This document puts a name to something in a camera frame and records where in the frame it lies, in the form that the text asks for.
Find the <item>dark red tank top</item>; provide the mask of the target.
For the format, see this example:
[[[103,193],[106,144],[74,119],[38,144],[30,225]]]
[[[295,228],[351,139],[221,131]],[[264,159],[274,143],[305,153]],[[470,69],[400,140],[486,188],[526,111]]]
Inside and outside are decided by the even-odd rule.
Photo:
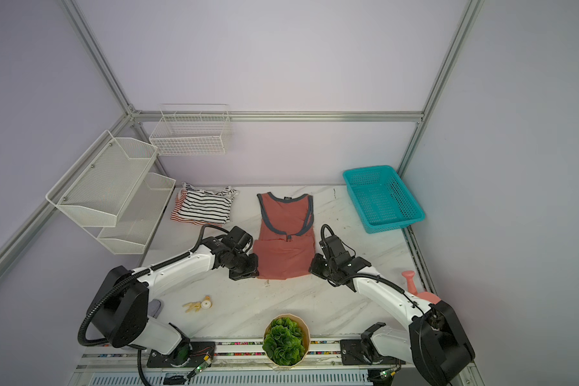
[[[315,257],[313,196],[279,198],[258,194],[262,222],[253,251],[261,280],[288,280],[307,276]]]

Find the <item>black white striped tank top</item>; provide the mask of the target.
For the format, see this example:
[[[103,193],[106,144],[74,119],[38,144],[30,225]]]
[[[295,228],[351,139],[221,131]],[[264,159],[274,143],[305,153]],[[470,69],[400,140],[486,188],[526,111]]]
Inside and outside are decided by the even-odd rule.
[[[180,190],[187,193],[182,214],[186,223],[194,225],[224,225],[230,221],[233,201],[239,191],[226,187],[218,191],[195,188],[183,183]]]

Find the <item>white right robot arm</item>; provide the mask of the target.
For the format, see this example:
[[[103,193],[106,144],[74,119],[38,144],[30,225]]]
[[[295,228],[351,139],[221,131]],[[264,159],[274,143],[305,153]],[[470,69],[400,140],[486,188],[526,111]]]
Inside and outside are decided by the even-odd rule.
[[[345,286],[370,299],[401,325],[397,330],[378,322],[365,330],[359,340],[360,360],[410,363],[430,385],[451,385],[474,361],[474,348],[452,306],[420,298],[383,277],[329,225],[320,228],[320,237],[322,252],[315,255],[310,272],[334,287]]]

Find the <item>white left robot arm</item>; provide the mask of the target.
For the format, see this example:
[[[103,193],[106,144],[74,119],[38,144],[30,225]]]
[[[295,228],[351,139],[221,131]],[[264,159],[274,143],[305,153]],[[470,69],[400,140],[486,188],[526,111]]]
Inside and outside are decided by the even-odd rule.
[[[215,346],[194,349],[181,330],[177,310],[160,318],[151,311],[154,300],[167,300],[175,307],[187,289],[223,295],[236,289],[238,281],[259,275],[249,233],[238,226],[216,227],[217,235],[205,236],[207,229],[202,226],[195,245],[175,257],[133,270],[122,265],[110,270],[77,331],[80,346],[130,347],[138,357],[143,352],[157,354],[175,368],[192,365],[196,358],[210,362]]]

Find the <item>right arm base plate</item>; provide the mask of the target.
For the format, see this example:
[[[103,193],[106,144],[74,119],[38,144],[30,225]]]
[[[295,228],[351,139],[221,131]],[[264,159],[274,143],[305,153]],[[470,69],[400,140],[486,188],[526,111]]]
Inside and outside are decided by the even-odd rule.
[[[340,341],[343,365],[404,365],[405,361],[391,356],[382,356],[372,344],[364,344],[361,339]]]

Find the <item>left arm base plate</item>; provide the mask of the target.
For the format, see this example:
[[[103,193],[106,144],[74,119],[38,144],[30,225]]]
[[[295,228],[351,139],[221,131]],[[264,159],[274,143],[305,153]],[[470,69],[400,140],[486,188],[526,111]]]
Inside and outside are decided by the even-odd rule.
[[[146,362],[148,368],[196,368],[204,358],[214,357],[216,343],[213,341],[191,341],[180,344],[168,355],[153,350]]]

